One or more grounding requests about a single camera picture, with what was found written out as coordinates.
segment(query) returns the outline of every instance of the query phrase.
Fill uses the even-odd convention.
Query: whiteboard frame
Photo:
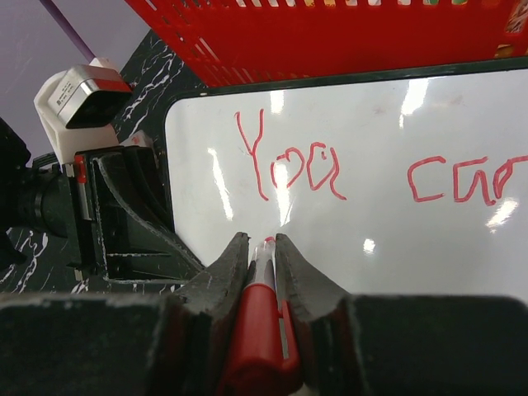
[[[328,87],[359,83],[409,80],[414,78],[446,77],[476,73],[494,73],[522,69],[528,69],[528,56],[521,56],[509,59],[485,60],[481,62],[470,62],[465,64],[445,64],[440,66],[404,68],[399,70],[385,70],[380,72],[345,74],[330,77],[301,78],[296,80],[283,80],[274,82],[260,82],[257,84],[184,91],[178,92],[173,97],[173,100],[167,103],[167,109],[164,111],[163,117],[163,128],[165,126],[169,110],[175,103],[183,99],[234,95],[240,93],[266,92],[282,89],[290,90],[297,88]],[[165,130],[163,131],[161,137],[163,140],[163,147],[166,148],[167,140]],[[173,219],[174,214],[172,212],[172,194],[167,158],[164,158],[163,161],[160,162],[160,171],[162,172],[163,180],[167,183],[167,185],[165,186],[165,200],[167,202],[167,212]]]

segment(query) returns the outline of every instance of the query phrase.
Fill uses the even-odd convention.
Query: whiteboard
[[[351,293],[528,301],[527,104],[525,70],[182,99],[176,231],[205,265],[285,233]]]

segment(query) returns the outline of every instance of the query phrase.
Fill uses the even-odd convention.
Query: purple stick
[[[52,0],[40,0],[40,3],[45,7],[48,13],[55,19],[55,22],[59,24],[61,29],[66,36],[72,41],[72,43],[77,47],[81,54],[86,58],[88,62],[96,57],[93,54],[92,50],[88,48],[87,44],[83,41],[81,36],[73,29],[73,26],[68,22],[63,13],[55,6]]]

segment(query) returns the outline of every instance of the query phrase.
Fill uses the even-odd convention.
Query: pen
[[[300,358],[289,305],[277,307],[273,255],[267,238],[253,253],[217,396],[286,396],[302,385]],[[283,318],[288,357],[282,351],[279,319]]]

